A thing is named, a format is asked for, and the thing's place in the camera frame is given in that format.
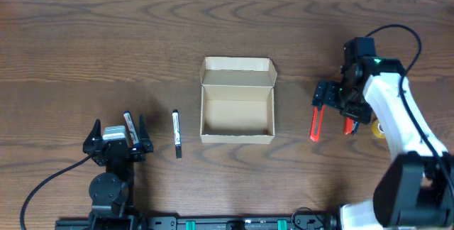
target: wooden tabletop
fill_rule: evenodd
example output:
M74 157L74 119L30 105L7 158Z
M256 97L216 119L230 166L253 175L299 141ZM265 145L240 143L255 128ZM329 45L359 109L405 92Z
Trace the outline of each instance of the wooden tabletop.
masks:
M1 0L0 228L18 229L28 193L85 154L101 119L144 114L155 152L136 169L136 204L181 216L291 214L327 209L372 193L389 166L371 125L344 136L325 110L321 141L309 140L311 98L320 79L338 80L343 44L389 23L423 41L409 75L420 110L454 151L453 0ZM411 34L381 31L381 56L407 66ZM207 55L269 57L278 72L271 145L204 145L199 137L199 68ZM183 158L175 158L179 109ZM86 217L89 161L49 182L28 206L29 229Z

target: green clip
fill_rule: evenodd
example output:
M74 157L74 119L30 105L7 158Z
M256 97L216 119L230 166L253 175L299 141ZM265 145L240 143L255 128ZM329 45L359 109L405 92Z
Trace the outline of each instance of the green clip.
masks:
M196 230L196 222L186 221L186 230Z
M280 219L277 221L277 230L287 230L287 220Z

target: open box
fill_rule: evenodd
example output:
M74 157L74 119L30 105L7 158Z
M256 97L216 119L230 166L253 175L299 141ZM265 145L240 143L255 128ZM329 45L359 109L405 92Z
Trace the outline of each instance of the open box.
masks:
M206 57L200 71L201 141L271 143L276 77L268 58Z

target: black wire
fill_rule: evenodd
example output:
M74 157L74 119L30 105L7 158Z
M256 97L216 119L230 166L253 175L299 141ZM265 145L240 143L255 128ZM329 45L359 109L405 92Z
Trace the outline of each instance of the black wire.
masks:
M82 159L81 161L79 161L78 163L75 163L71 166L69 166L68 168L65 168L57 173L54 173L52 174L50 177L48 177L47 179L43 180L39 185L37 185L35 187L35 189L28 195L27 199L25 200L25 202L23 202L23 205L22 205L22 209L21 209L21 217L20 217L20 222L21 222L21 229L22 230L27 230L26 228L26 222L25 222L25 215L26 215L26 210L27 210L27 205L28 203L30 202L31 198L33 197L33 195L36 194L36 192L41 188L43 187L43 185L47 184L49 181L51 181L52 179L58 177L59 175L67 172L68 170L72 170L74 168L76 168L77 166L81 165L82 163L85 163L87 162L91 157L93 156L93 154L90 154L88 155L86 158Z
M306 210L310 211L313 214L313 216L316 217L316 219L321 223L321 226L314 228L315 230L323 228L323 220L321 220L319 218L319 216L317 216L315 214L315 212L312 209L308 208L308 207L300 207L295 212L293 212L292 218L290 220L292 221L293 225L295 225L296 228L298 228L299 230L308 230L308 229L304 229L304 228L300 227L298 224L295 223L295 214L297 212L299 212L300 210L302 210L302 209L306 209Z
M418 43L418 52L416 53L413 61L411 61L410 65L405 70L404 74L401 76L401 79L400 79L400 82L399 82L399 96L400 96L400 98L402 100L402 103L404 104L405 111L407 112L407 114L409 115L411 121L413 122L413 125L415 126L416 130L418 131L418 133L421 136L421 138L423 139L423 141L426 143L428 149L432 152L433 157L436 159L436 162L440 166L440 170L441 170L444 178L446 179L446 182L448 183L448 188L449 188L449 191L450 191L450 194L451 194L451 199L454 199L454 183L453 183L453 180L451 179L448 170L446 170L446 167L443 164L443 161L441 160L440 156L438 155L436 149L433 147L431 142L428 140L428 138L427 138L426 134L424 133L423 129L419 126L418 121L416 120L416 118L414 117L413 113L411 112L410 106L407 103L406 98L405 98L404 88L402 87L403 83L404 83L404 78L407 76L407 74L409 73L410 69L416 63L416 61L419 58L419 55L421 54L421 51L422 51L421 39L419 38L419 35L418 35L418 33L416 33L416 31L414 31L410 27L402 25L402 24L389 24L389 25L382 26L382 27L380 27L380 28L368 33L366 35L366 37L371 36L371 35L375 34L376 32L381 31L381 30L386 29L386 28L403 28L404 30L409 31L411 34L413 34L413 36L416 39L416 42Z

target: yellow tape roll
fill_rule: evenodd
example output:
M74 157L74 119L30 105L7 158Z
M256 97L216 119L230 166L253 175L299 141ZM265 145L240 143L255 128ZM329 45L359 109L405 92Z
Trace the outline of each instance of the yellow tape roll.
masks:
M378 120L375 120L372 123L372 132L377 138L384 138L383 128L380 126L380 122Z

